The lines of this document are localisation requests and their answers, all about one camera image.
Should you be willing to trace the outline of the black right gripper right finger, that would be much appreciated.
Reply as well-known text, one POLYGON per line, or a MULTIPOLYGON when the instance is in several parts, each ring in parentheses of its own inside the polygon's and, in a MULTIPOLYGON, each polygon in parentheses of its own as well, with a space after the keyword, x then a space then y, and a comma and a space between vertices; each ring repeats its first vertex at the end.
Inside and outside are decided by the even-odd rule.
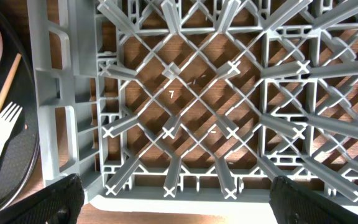
POLYGON ((283 175, 272 182, 269 205, 280 224, 358 224, 357 214, 283 175))

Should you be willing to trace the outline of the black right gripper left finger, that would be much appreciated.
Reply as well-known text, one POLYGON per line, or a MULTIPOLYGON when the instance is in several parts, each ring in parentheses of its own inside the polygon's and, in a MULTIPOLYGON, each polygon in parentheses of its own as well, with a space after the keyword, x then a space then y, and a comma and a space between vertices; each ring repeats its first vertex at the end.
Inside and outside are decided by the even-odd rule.
POLYGON ((76 223, 85 202, 78 174, 70 174, 0 211, 0 223, 76 223))

